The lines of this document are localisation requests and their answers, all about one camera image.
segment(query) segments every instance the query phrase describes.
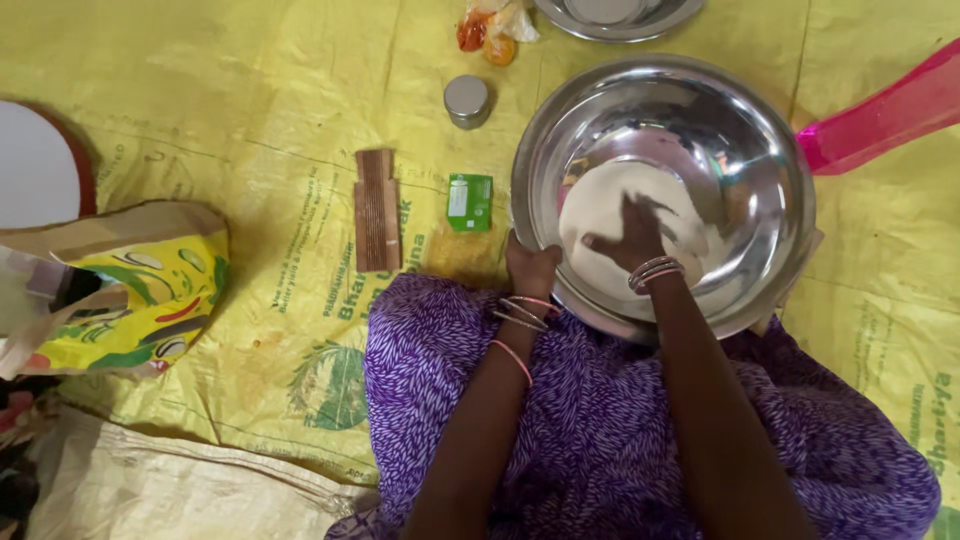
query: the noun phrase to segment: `yellow tarpaulin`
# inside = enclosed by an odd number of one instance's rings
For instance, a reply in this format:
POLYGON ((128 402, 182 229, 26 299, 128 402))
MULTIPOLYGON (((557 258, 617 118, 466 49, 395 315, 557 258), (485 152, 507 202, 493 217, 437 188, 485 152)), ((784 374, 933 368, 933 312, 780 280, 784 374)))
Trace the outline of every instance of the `yellow tarpaulin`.
MULTIPOLYGON (((587 42, 537 16, 541 40, 499 68, 457 49, 458 0, 48 4, 0 4, 0 92, 48 106, 88 139, 101 210, 204 201, 228 217, 232 240, 228 293, 175 369, 141 382, 76 378, 63 394, 152 434, 359 484, 377 478, 360 368, 365 318, 390 276, 354 271, 353 152, 396 149, 405 267, 489 285, 503 278, 516 144, 571 75, 632 53, 686 54, 729 69, 801 127, 960 33, 960 4, 941 0, 908 11, 892 0, 711 0, 676 32, 634 45, 587 42), (465 73, 494 93, 490 120, 472 132, 443 106, 444 85, 465 73), (451 172, 493 176, 490 233, 446 225, 451 172)), ((960 131, 945 130, 817 179, 827 238, 785 312, 808 351, 930 456, 953 507, 958 148, 960 131)))

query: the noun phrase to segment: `woman's left hand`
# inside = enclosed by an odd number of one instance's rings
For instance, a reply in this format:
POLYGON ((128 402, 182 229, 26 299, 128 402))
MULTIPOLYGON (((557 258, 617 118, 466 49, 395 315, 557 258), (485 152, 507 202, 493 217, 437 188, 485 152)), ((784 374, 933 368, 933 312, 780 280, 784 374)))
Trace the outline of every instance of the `woman's left hand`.
POLYGON ((550 299, 553 281, 557 278, 557 265, 564 260, 560 246, 548 246, 540 251, 530 251, 510 231, 507 239, 507 272, 514 282, 514 292, 539 300, 550 299))

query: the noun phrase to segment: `flour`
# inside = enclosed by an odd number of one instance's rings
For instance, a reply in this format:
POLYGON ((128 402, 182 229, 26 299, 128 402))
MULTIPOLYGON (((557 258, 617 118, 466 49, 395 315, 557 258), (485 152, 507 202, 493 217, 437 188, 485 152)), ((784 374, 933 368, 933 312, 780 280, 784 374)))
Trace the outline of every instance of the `flour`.
POLYGON ((668 232, 660 240, 666 254, 686 268, 688 285, 699 282, 722 259, 723 239, 715 227, 706 226, 700 219, 686 188, 673 175, 638 161, 608 162, 590 169, 570 188, 560 214, 560 236, 567 259, 589 285, 620 301, 637 299, 627 285, 630 274, 581 241, 586 233, 623 237, 620 207, 624 192, 632 197, 649 197, 666 207, 656 210, 668 232))

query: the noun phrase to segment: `green packet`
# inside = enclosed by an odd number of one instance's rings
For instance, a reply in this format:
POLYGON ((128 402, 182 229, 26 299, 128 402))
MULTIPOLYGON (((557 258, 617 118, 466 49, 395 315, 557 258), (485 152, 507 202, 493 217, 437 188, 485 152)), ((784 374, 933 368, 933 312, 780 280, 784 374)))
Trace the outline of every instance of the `green packet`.
POLYGON ((493 177, 478 174, 450 174, 446 221, 458 232, 490 230, 490 199, 493 177))

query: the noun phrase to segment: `purple printed dress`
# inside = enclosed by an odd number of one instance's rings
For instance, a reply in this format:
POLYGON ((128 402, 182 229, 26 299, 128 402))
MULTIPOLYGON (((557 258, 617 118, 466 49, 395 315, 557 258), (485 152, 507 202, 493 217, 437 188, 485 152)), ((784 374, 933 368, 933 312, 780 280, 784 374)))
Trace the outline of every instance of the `purple printed dress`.
MULTIPOLYGON (((381 503, 328 539, 396 538, 444 425, 496 329, 499 293, 398 276, 370 317, 364 370, 381 503)), ((926 460, 778 321, 723 342, 823 538, 920 538, 940 505, 926 460)), ((493 539, 700 538, 659 356, 570 314, 538 337, 534 385, 493 501, 493 539)))

